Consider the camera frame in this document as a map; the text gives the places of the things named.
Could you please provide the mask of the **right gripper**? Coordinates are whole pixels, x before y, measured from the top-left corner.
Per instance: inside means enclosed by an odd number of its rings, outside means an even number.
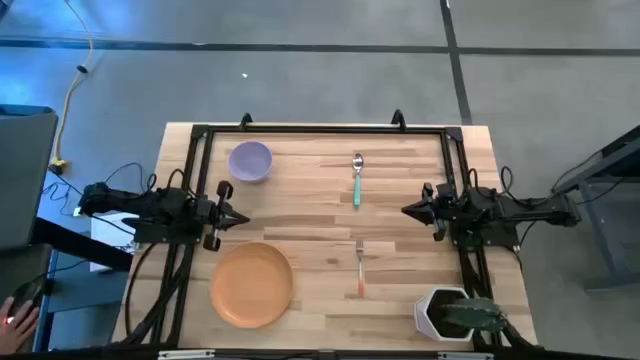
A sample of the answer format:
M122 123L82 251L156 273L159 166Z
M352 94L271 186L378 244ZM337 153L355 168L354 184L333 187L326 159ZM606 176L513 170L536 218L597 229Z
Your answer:
M422 189L424 198L416 203L401 208L403 214L435 228L433 238L436 242L445 237L446 221L455 221L466 205L466 195L458 195L454 187L448 183L433 187L431 183L424 183Z

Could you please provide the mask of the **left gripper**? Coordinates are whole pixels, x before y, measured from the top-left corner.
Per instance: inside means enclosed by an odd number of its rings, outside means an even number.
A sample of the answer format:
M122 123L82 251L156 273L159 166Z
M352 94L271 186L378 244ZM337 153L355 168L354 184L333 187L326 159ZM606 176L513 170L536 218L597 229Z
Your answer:
M248 223L248 217L235 211L229 203L233 194L233 186L228 181L220 181L216 193L219 196L218 202L202 198L196 201L195 207L196 221L212 227L203 240L203 247L209 251L219 250L221 245L219 233L221 231Z

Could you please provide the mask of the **purple plastic bowl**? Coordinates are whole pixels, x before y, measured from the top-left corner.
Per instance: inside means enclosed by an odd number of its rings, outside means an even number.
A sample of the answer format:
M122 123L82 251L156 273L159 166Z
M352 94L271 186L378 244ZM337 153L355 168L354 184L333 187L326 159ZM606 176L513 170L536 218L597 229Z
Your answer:
M271 150L262 142L246 141L237 145L230 153L228 167L231 175L247 183L265 180L273 166Z

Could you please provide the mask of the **spoon with teal handle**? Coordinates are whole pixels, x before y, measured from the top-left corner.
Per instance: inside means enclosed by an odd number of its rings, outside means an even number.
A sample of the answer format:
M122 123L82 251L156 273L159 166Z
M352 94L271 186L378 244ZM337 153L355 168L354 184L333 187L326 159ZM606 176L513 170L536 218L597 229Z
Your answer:
M361 204L361 170L363 168L363 165L363 156L360 153L356 153L352 159L352 166L355 172L353 193L353 205L355 207L359 207Z

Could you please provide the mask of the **orange plastic plate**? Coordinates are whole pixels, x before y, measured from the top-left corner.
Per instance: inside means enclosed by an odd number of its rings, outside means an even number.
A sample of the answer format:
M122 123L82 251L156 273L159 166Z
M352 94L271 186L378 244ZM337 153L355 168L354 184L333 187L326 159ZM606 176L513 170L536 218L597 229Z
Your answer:
M289 306L293 292L293 271L286 256L260 242L241 244L222 256L210 282L214 309L237 328L274 322Z

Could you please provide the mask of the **green cactus plant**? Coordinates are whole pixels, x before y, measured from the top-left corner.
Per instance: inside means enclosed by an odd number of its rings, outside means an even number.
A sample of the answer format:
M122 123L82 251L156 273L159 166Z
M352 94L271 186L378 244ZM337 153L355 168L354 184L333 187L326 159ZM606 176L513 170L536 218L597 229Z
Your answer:
M448 323L487 332L500 332L508 320L502 309L488 298L462 298L442 305Z

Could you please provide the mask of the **white box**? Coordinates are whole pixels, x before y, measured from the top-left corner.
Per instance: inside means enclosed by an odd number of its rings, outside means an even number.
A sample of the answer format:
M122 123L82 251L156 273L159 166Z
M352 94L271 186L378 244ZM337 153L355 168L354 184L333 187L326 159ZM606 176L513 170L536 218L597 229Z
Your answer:
M137 218L137 215L118 212L93 217L91 238L133 254L137 249L137 245L133 242L135 229L123 222L127 218Z

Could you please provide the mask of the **dark side desk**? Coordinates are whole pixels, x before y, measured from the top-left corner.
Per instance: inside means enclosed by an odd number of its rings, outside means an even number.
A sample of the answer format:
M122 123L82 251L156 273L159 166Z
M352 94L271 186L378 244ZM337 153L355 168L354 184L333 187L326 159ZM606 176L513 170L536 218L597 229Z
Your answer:
M27 341L32 351L46 352L57 313L117 301L116 281L126 278L133 256L42 218L33 238L25 247L0 251L0 300L25 282L47 281L35 306L39 323Z

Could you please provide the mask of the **black beam with white brackets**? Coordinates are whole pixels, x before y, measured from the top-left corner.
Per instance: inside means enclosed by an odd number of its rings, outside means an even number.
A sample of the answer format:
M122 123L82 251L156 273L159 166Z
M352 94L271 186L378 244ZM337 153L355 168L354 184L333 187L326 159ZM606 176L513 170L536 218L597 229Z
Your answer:
M0 355L0 360L632 360L500 347L475 351L170 349L151 345L92 347Z

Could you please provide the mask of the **workbench with blue legs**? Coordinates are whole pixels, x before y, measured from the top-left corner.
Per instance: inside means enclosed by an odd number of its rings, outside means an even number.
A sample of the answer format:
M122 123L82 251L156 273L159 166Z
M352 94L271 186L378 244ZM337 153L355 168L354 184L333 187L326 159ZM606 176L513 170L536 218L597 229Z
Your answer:
M640 285L640 125L569 169L554 193L577 190L606 274L584 282L587 292Z

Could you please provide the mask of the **grey cabinet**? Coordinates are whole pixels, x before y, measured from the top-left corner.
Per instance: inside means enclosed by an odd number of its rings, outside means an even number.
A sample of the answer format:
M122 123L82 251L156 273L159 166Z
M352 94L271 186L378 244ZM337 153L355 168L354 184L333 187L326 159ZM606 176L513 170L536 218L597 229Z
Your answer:
M31 241L57 123L48 107L0 104L0 251Z

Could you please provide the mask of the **black computer mouse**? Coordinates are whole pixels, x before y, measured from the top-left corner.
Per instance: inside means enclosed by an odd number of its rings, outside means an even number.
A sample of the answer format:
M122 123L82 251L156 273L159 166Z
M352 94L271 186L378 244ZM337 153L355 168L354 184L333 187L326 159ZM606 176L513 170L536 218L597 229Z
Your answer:
M7 318L12 319L19 309L27 302L31 301L31 307L38 306L47 288L46 280L29 281L21 284L12 294L13 303L10 306Z

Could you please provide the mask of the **person's hand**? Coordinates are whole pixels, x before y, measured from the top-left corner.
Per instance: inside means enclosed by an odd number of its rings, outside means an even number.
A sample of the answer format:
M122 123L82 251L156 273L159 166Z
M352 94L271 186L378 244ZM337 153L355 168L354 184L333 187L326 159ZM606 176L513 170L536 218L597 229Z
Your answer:
M7 297L0 307L0 355L17 352L22 344L30 338L38 325L39 308L32 301L25 302L8 322L9 310L14 303L13 297Z

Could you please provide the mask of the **black aluminium table frame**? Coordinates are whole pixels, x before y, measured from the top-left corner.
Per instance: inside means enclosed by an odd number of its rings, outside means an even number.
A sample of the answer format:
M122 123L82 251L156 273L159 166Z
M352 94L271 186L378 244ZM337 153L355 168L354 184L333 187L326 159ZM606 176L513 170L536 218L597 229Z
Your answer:
M482 185L499 183L489 131L464 126L461 140L435 125L251 124L245 129L171 123L157 156L160 184L189 176L214 196L230 178L231 151L264 143L273 167L262 182L233 182L233 208L250 218L221 236L216 252L194 252L178 344L182 348L269 350L466 350L437 342L414 323L414 304L436 287L462 283L459 255L447 241L401 208L419 200L423 184L460 184L461 168ZM352 159L360 153L361 204L353 205ZM363 240L365 296L358 296L356 240ZM214 309L216 264L235 247L260 242L278 248L292 271L294 292L284 314L257 329L237 328Z

